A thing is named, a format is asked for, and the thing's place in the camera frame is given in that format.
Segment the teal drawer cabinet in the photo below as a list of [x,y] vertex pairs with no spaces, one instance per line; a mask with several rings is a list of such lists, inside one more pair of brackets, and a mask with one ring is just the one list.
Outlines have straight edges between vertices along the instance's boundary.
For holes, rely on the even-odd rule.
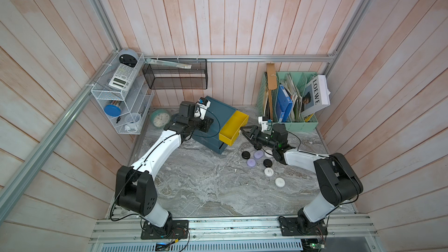
[[237,109],[210,96],[205,98],[211,103],[205,116],[211,118],[213,123],[207,133],[195,130],[192,138],[215,153],[222,154],[228,145],[219,140],[219,132]]

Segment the yellow top drawer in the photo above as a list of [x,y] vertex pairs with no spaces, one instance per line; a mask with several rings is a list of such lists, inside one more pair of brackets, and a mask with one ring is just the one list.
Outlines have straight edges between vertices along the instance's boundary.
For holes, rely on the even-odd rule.
[[249,115],[240,111],[235,111],[232,117],[220,130],[219,140],[228,146],[232,146],[240,135],[240,128],[246,126]]

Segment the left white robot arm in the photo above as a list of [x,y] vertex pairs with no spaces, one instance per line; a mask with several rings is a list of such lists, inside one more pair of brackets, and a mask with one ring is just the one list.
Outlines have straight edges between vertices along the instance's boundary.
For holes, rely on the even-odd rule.
[[172,214],[158,203],[154,179],[168,157],[195,131],[207,133],[214,119],[206,113],[211,102],[181,102],[178,115],[171,119],[155,144],[131,166],[119,168],[116,176],[114,205],[145,221],[143,230],[152,230],[162,238],[173,234]]

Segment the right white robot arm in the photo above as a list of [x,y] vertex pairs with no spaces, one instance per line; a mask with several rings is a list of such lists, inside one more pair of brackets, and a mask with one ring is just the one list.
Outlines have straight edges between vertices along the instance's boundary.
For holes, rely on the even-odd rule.
[[316,174],[319,194],[297,212],[296,218],[279,217],[282,236],[327,236],[326,218],[340,205],[357,199],[364,187],[344,155],[312,154],[288,143],[284,124],[275,124],[270,133],[258,126],[245,126],[241,134],[255,149],[271,148],[273,158],[288,166],[295,166]]

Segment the purple earphone case middle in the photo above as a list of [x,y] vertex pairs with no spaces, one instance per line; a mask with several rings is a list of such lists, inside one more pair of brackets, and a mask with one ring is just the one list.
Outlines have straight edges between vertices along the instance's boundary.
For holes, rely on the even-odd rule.
[[263,158],[264,156],[265,156],[265,153],[263,150],[257,150],[253,155],[255,160],[259,160],[259,159]]

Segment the purple earphone case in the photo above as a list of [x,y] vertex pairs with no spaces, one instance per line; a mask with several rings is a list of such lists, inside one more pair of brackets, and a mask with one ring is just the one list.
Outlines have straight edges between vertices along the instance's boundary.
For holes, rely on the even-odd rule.
[[255,167],[256,164],[257,164],[257,162],[256,162],[255,159],[248,159],[248,160],[247,160],[247,166],[250,167],[250,168]]
[[253,155],[255,160],[259,160],[259,159],[263,158],[264,156],[265,156],[265,153],[263,150],[257,150]]

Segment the black earphone case left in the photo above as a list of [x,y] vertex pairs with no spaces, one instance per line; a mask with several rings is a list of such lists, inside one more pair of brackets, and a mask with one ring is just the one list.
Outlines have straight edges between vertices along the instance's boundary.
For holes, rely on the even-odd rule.
[[243,151],[243,152],[241,153],[241,157],[242,157],[243,159],[245,159],[245,160],[248,160],[248,159],[251,158],[251,153],[248,152],[248,151]]

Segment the black earphone case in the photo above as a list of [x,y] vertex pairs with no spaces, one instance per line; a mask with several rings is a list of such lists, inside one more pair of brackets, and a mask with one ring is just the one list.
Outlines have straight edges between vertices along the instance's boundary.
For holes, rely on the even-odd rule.
[[248,159],[251,158],[251,153],[248,152],[248,151],[243,151],[243,152],[241,153],[241,157],[242,157],[243,159],[245,159],[245,160],[248,160]]
[[265,168],[271,168],[273,166],[273,161],[270,159],[265,159],[263,161],[263,165]]

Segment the purple earphone case lower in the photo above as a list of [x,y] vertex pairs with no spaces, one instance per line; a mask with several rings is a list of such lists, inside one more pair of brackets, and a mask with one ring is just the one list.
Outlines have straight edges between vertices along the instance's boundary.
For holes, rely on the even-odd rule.
[[248,160],[247,160],[247,166],[250,167],[250,168],[255,167],[256,164],[257,164],[257,162],[256,162],[255,159],[248,159]]

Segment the black earphone case lower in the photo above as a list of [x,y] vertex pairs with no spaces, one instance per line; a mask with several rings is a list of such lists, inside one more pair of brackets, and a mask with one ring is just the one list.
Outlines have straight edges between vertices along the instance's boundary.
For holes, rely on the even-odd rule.
[[263,161],[263,165],[265,168],[271,168],[273,166],[273,161],[270,159],[265,159]]

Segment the blue folder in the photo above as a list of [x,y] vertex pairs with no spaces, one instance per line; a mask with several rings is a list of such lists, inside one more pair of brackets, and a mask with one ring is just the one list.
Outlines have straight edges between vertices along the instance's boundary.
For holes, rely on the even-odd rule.
[[278,87],[275,112],[279,123],[287,122],[292,111],[293,101],[283,85]]

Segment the green round alarm clock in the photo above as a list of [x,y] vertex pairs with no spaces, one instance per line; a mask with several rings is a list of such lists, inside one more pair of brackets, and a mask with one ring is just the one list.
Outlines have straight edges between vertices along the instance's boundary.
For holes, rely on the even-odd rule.
[[163,128],[170,120],[171,115],[165,109],[157,109],[150,115],[150,122],[155,128]]

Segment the green file organizer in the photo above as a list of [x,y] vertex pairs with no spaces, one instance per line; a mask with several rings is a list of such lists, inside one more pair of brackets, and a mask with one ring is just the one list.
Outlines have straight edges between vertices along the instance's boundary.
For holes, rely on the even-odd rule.
[[[303,92],[306,84],[317,75],[317,72],[277,72],[276,75],[277,83],[283,80],[286,75],[290,75],[297,89]],[[265,72],[261,77],[260,91],[256,102],[258,116],[265,116],[266,111],[264,109],[267,105],[267,86],[267,73]],[[285,125],[290,132],[312,132],[317,127],[318,120],[316,116],[313,116],[308,122],[304,122],[303,117],[300,115],[298,121],[290,121],[288,119]]]

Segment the black mesh basket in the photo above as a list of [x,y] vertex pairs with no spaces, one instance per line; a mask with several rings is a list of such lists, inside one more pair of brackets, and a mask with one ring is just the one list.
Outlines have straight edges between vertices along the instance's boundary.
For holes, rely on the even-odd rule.
[[190,70],[178,68],[156,69],[144,63],[142,73],[150,89],[204,90],[208,88],[208,64],[206,59],[162,58],[161,60],[191,64],[192,68]]

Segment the white mug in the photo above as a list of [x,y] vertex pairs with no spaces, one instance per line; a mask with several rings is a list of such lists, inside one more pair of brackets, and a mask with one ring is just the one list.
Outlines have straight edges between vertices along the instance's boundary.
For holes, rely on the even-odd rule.
[[141,122],[142,116],[140,113],[129,113],[125,117],[124,129],[128,133],[135,133],[138,131],[139,124]]

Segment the white Loewe book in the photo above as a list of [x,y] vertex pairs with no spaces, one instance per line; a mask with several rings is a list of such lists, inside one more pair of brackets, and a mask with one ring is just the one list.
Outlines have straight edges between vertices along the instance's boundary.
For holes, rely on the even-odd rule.
[[308,117],[328,107],[330,93],[325,75],[316,75],[312,78],[307,83],[302,96],[302,117]]

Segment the white ruler strip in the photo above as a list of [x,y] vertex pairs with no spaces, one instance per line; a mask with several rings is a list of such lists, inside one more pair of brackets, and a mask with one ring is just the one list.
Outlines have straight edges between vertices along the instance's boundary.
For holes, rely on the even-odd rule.
[[165,61],[161,59],[151,59],[151,58],[147,58],[145,60],[145,64],[149,64],[151,67],[156,69],[178,68],[183,70],[190,70],[192,68],[191,64]]

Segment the blue round lid jar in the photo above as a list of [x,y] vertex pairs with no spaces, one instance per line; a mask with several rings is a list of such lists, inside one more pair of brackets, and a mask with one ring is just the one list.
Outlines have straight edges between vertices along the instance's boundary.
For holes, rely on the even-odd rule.
[[122,109],[121,109],[121,103],[120,100],[111,100],[105,105],[104,112],[106,115],[110,117],[118,117],[121,115]]

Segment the white calculator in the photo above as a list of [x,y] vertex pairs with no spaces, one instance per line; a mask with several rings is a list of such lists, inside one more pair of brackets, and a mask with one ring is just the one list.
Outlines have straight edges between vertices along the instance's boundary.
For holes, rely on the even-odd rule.
[[108,85],[119,91],[129,91],[137,76],[137,70],[125,64],[120,64],[115,70]]

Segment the grey round speaker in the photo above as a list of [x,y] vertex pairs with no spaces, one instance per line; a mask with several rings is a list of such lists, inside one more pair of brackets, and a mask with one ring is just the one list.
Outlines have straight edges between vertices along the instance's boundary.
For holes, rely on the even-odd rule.
[[138,54],[132,49],[123,49],[119,52],[120,64],[135,68],[139,60]]

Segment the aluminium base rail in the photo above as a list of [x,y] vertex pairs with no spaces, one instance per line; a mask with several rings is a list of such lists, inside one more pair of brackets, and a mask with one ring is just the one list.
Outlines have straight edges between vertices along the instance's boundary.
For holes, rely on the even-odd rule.
[[287,235],[288,217],[211,217],[175,219],[168,236],[148,239],[138,219],[100,220],[89,252],[383,252],[366,214],[335,213],[304,236]]

